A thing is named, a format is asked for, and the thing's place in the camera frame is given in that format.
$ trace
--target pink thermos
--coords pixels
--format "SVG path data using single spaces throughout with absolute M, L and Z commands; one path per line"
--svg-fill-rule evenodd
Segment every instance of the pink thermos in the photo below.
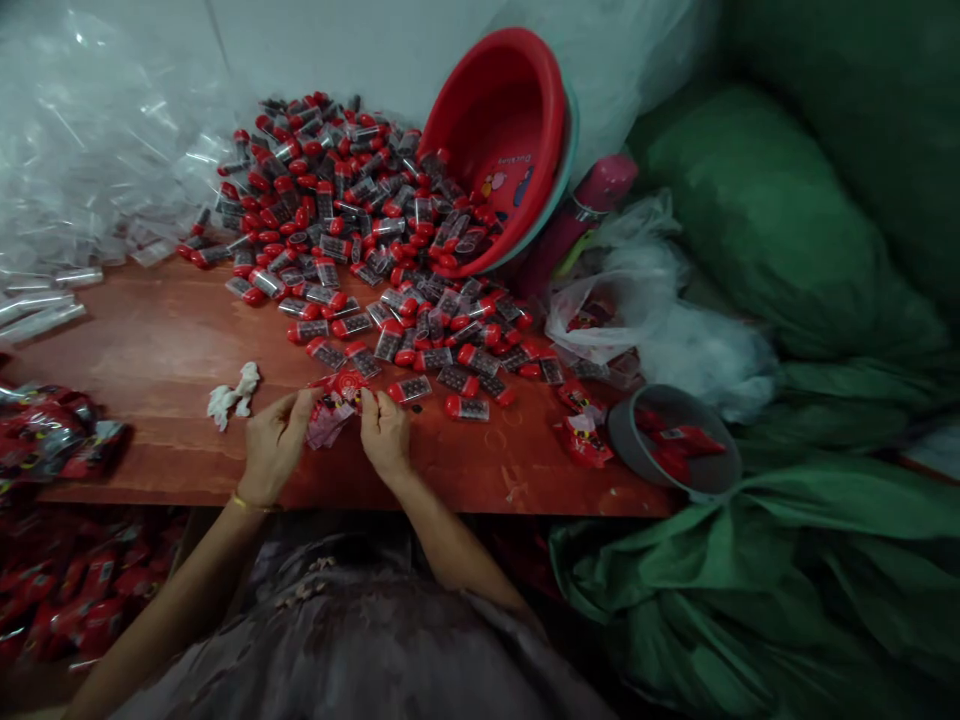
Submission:
M 542 296 L 557 264 L 584 233 L 600 226 L 629 192 L 638 172 L 636 163 L 625 155 L 609 155 L 594 163 L 573 195 L 554 213 L 514 277 L 518 298 Z

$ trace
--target red wooden table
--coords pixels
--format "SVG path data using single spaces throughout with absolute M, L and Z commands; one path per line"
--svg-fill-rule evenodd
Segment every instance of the red wooden table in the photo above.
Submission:
M 15 381 L 39 380 L 88 392 L 110 418 L 131 423 L 130 447 L 113 475 L 57 483 L 49 501 L 220 505 L 244 466 L 242 418 L 218 433 L 206 416 L 209 392 L 235 385 L 249 360 L 263 381 L 256 412 L 326 374 L 285 336 L 290 321 L 268 305 L 250 308 L 224 287 L 227 268 L 201 272 L 180 258 L 153 269 L 111 269 L 103 285 L 84 288 L 90 317 L 22 348 L 4 368 Z M 341 280 L 361 305 L 378 293 Z M 368 343 L 374 341 L 371 334 Z M 409 371 L 389 367 L 375 389 Z M 495 405 L 489 424 L 446 418 L 437 383 L 413 416 L 411 455 L 424 479 L 456 512 L 665 517 L 680 497 L 651 485 L 619 461 L 604 470 L 574 467 L 551 424 L 565 414 L 553 389 L 510 377 L 516 404 Z M 288 507 L 396 507 L 360 446 L 351 421 L 330 450 L 304 449 L 282 501 Z

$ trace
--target gray bowl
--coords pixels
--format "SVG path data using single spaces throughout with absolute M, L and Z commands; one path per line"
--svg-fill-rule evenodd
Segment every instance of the gray bowl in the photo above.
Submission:
M 653 459 L 656 443 L 641 432 L 634 422 L 634 408 L 653 410 L 668 427 L 695 425 L 722 443 L 723 455 L 688 458 L 690 485 L 670 477 Z M 616 405 L 607 418 L 610 445 L 621 460 L 644 480 L 665 487 L 680 488 L 696 503 L 721 502 L 739 482 L 743 463 L 737 443 L 720 417 L 692 395 L 670 385 L 647 385 Z

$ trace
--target red plastic basin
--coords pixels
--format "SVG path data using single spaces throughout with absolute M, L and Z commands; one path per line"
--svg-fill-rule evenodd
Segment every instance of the red plastic basin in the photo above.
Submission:
M 557 60 L 523 28 L 498 30 L 464 55 L 423 130 L 418 156 L 446 148 L 450 175 L 481 192 L 505 230 L 487 252 L 447 277 L 482 272 L 533 224 L 553 190 L 566 105 Z

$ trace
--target bracelet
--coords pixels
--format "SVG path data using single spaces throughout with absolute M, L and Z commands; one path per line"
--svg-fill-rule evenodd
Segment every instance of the bracelet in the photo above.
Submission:
M 233 494 L 230 496 L 230 501 L 235 502 L 244 510 L 250 510 L 253 512 L 262 512 L 262 513 L 269 514 L 269 513 L 280 512 L 283 510 L 283 507 L 280 505 L 254 505 L 252 503 L 248 503 L 242 497 L 237 495 L 236 491 L 234 491 Z

